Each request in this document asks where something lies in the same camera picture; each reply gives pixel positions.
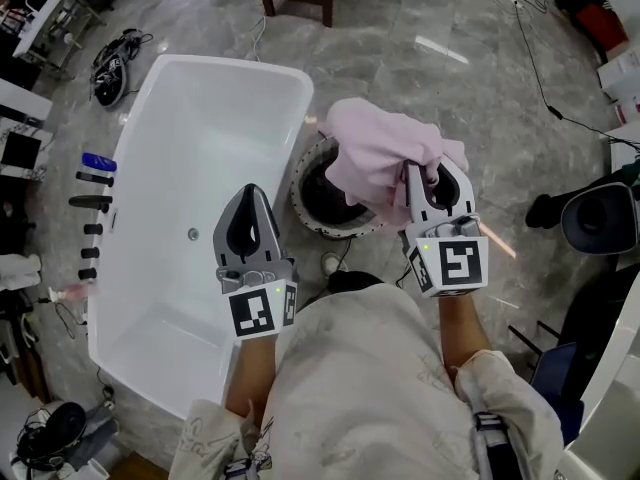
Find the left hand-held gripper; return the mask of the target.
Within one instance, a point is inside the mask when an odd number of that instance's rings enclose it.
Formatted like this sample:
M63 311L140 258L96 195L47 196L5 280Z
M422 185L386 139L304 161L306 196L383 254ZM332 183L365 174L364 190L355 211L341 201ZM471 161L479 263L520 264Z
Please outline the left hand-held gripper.
M256 184L245 185L229 201L215 227L216 276L237 338L279 334L294 323L295 261L280 259L279 237L269 200Z

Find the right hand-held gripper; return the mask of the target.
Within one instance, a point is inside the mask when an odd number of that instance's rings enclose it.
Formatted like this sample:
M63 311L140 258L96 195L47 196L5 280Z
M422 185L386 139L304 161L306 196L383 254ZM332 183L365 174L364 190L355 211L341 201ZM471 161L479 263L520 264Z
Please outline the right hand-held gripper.
M475 199L466 173L454 163L441 162L434 198L424 166L406 161L404 172L406 204L414 223L400 236L421 295L450 297L485 287L489 244L480 233L478 216L471 214ZM438 218L458 219L427 228L422 222L434 211Z

